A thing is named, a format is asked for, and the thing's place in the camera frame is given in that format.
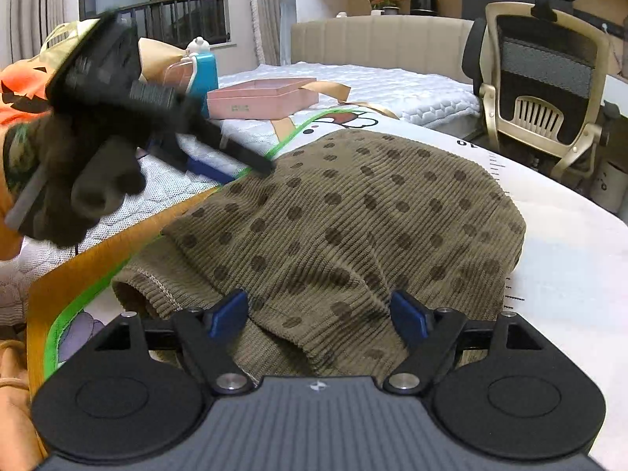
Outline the pink rectangular gift box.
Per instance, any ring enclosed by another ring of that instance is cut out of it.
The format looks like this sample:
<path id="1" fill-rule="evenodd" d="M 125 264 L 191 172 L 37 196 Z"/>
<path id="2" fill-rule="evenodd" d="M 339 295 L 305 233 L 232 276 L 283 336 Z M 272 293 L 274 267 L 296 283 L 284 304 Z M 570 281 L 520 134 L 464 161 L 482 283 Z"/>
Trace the pink rectangular gift box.
<path id="1" fill-rule="evenodd" d="M 211 119 L 279 120 L 316 104 L 319 94 L 305 88 L 314 78 L 258 79 L 208 94 Z"/>

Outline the brown polka dot corduroy garment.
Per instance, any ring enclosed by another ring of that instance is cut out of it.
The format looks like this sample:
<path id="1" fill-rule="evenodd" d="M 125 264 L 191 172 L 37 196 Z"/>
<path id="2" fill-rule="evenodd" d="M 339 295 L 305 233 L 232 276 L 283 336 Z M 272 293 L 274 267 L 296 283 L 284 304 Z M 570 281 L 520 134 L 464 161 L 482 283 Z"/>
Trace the brown polka dot corduroy garment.
<path id="1" fill-rule="evenodd" d="M 398 136 L 340 130 L 175 219 L 120 270 L 126 309 L 167 318 L 248 296 L 229 347 L 253 378 L 371 375 L 407 356 L 395 291 L 492 320 L 526 223 L 481 166 Z"/>

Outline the beige upholstered bed headboard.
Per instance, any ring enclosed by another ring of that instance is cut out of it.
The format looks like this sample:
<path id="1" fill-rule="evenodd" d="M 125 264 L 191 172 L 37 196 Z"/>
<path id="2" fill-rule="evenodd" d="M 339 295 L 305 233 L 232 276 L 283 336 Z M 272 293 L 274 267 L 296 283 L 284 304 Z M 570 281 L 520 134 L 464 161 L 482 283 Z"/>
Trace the beige upholstered bed headboard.
<path id="1" fill-rule="evenodd" d="M 294 63 L 400 68 L 468 83 L 462 57 L 469 30 L 469 20 L 425 16 L 297 22 L 290 30 L 290 58 Z"/>

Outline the blue white toy case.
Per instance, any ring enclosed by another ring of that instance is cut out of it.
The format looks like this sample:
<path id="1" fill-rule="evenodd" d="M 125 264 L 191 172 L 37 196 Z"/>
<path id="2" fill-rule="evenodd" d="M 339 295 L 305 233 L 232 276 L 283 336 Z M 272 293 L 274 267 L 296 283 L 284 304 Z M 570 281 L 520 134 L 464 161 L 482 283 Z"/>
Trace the blue white toy case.
<path id="1" fill-rule="evenodd" d="M 179 62 L 166 68 L 163 83 L 180 93 L 199 99 L 202 115 L 209 118 L 208 94 L 218 88 L 215 55 L 210 51 L 184 55 Z"/>

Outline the beige black office chair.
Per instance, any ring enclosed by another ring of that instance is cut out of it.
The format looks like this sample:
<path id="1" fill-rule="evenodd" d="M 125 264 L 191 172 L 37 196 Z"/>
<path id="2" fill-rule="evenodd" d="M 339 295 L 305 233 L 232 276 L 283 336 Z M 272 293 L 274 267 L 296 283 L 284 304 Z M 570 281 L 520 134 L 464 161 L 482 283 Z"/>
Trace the beige black office chair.
<path id="1" fill-rule="evenodd" d="M 604 33 L 555 1 L 493 2 L 462 58 L 482 103 L 489 148 L 516 149 L 557 182 L 587 179 L 606 136 L 598 122 L 608 73 Z"/>

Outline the orange pumpkin plush costume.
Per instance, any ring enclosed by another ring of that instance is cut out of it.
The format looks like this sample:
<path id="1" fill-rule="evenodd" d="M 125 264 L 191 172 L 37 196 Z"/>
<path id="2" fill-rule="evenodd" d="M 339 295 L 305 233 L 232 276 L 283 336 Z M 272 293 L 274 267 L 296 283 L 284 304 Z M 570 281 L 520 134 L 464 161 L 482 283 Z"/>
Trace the orange pumpkin plush costume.
<path id="1" fill-rule="evenodd" d="M 31 121 L 50 109 L 46 87 L 55 68 L 38 57 L 10 64 L 1 72 L 1 126 Z"/>

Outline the brown kraft paper bag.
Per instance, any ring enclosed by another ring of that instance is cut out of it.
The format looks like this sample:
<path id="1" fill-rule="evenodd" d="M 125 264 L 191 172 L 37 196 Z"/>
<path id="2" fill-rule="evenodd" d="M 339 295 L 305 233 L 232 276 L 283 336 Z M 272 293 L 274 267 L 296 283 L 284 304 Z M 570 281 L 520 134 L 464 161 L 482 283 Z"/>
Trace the brown kraft paper bag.
<path id="1" fill-rule="evenodd" d="M 139 59 L 141 60 L 141 80 L 160 82 L 163 73 L 172 64 L 184 57 L 185 51 L 156 39 L 139 39 Z"/>

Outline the black round speaker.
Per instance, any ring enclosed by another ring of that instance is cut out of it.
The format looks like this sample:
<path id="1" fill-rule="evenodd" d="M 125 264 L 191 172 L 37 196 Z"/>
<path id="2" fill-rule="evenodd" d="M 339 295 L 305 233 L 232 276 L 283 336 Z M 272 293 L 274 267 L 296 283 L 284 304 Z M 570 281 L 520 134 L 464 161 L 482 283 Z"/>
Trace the black round speaker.
<path id="1" fill-rule="evenodd" d="M 410 0 L 413 16 L 438 16 L 438 0 Z"/>

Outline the yellow tote bag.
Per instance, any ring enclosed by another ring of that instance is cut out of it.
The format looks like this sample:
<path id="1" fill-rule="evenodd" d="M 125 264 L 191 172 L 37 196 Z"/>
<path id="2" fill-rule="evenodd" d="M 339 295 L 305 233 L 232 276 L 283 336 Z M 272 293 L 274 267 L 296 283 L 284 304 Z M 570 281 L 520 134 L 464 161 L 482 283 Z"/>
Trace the yellow tote bag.
<path id="1" fill-rule="evenodd" d="M 83 36 L 97 24 L 98 18 L 64 22 L 55 27 L 42 43 L 39 59 L 57 69 L 75 49 Z"/>

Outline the white height chart play mat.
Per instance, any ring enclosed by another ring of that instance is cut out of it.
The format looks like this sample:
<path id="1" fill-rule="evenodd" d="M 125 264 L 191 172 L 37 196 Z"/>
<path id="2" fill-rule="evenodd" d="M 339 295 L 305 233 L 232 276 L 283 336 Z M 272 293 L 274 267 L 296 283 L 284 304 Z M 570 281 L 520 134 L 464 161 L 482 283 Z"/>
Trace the white height chart play mat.
<path id="1" fill-rule="evenodd" d="M 551 341 L 593 375 L 608 414 L 593 455 L 610 470 L 627 465 L 627 228 L 616 217 L 511 159 L 468 141 L 413 126 L 368 110 L 313 111 L 297 117 L 281 138 L 268 123 L 226 122 L 229 136 L 275 159 L 294 157 L 308 144 L 345 134 L 361 138 L 405 138 L 456 166 L 482 172 L 522 228 L 515 236 L 493 236 L 480 221 L 492 209 L 475 196 L 471 214 L 446 206 L 456 196 L 421 177 L 410 183 L 420 212 L 410 220 L 409 250 L 396 253 L 392 272 L 383 268 L 379 238 L 393 210 L 374 217 L 346 202 L 334 211 L 356 226 L 356 249 L 364 265 L 341 261 L 350 279 L 371 298 L 403 289 L 427 305 L 449 302 L 468 316 L 489 319 L 511 309 L 539 327 Z"/>

